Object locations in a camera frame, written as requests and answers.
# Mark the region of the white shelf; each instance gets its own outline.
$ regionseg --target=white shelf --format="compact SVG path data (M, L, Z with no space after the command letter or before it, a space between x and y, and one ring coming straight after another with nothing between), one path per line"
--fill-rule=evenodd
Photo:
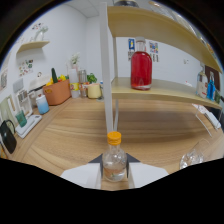
M222 109L215 101L197 96L195 88L165 80L153 79L150 90L141 91L131 88L130 78L117 77L113 80L111 89L113 99L174 101Z
M109 32L113 37L114 73L110 74ZM179 48L207 66L221 72L217 62L200 40L179 23L149 10L100 4L100 43L101 64L104 82L104 105L107 132L117 127L118 101L116 101L116 119L113 124L113 99L148 99L201 104L222 109L216 102L200 98L196 89L186 85L153 80L149 91L131 89L130 78L118 78L116 37L143 36ZM111 84L110 77L115 75Z

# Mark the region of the wooden shelf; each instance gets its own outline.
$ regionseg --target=wooden shelf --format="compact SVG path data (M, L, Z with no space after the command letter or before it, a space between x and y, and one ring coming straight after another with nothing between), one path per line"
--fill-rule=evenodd
M50 43L50 41L34 41L34 42L25 43L20 46L17 53L30 50L30 49L42 48L48 43Z
M192 32L158 13L134 7L107 7L108 26L113 37L143 36L169 44L221 72L209 50Z
M162 100L200 104L208 107L222 109L221 105L208 99L203 99L195 94L196 89L170 81L159 79L152 80L151 89L141 91L132 89L130 78L116 77L112 82L113 99L145 99Z

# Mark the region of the counter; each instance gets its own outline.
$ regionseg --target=counter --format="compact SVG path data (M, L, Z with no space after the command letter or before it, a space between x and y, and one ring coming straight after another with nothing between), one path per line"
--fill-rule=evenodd
M203 114L195 117L192 104L181 102L120 100L118 131L121 148L142 163L161 167L172 174L179 170L181 157L200 139L210 142L210 160L224 155L224 138ZM87 164L107 148L105 109L95 99L69 98L50 106L42 120L21 139L10 159L37 166L60 176L66 169ZM103 190L128 189L127 178L118 183L102 180Z

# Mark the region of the basket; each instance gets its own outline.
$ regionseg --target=basket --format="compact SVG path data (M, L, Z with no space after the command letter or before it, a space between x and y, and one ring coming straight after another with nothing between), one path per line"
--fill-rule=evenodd
M71 97L69 79L43 87L49 106L59 105Z

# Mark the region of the red liquid bottle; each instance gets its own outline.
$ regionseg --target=red liquid bottle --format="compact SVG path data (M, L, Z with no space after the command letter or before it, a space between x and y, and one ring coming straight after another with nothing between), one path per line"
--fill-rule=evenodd
M152 59L145 52L145 38L136 37L137 51L131 58L131 88L149 90L152 83Z

